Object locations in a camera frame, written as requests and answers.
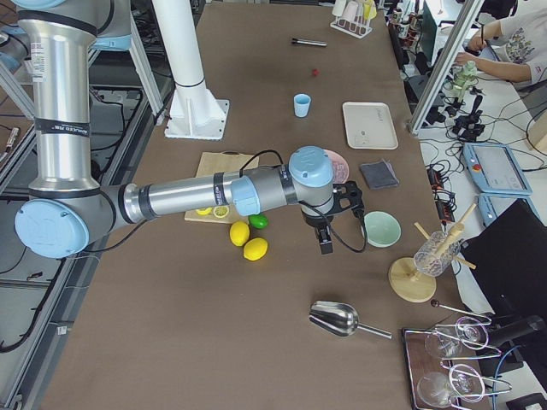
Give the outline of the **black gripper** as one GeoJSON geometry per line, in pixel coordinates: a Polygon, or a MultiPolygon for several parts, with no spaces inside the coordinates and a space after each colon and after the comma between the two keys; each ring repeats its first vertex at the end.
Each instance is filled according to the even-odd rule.
{"type": "Polygon", "coordinates": [[[332,220],[335,215],[351,211],[358,220],[362,236],[364,236],[362,190],[355,181],[350,180],[343,184],[333,185],[332,204],[327,207],[327,210],[320,210],[319,205],[310,205],[305,201],[301,201],[301,206],[303,207],[305,222],[315,229],[315,236],[323,255],[332,253],[331,235],[341,240],[341,237],[332,227],[332,220]]]}

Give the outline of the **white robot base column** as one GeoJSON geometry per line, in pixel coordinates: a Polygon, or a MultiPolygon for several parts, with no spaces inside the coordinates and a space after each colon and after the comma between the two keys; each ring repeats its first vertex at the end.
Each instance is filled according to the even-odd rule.
{"type": "Polygon", "coordinates": [[[206,86],[190,3],[157,0],[153,7],[175,85],[165,136],[222,140],[230,103],[206,86]]]}

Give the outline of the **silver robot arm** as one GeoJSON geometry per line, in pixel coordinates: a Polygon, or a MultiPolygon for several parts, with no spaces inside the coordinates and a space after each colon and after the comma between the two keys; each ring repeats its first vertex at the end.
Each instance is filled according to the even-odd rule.
{"type": "Polygon", "coordinates": [[[112,231],[199,208],[231,204],[243,216],[299,205],[323,253],[334,215],[364,216],[354,182],[337,184],[326,152],[298,149],[288,163],[163,184],[102,186],[91,175],[88,52],[131,46],[127,1],[19,1],[30,39],[38,175],[15,216],[15,232],[34,253],[63,258],[112,231]]]}

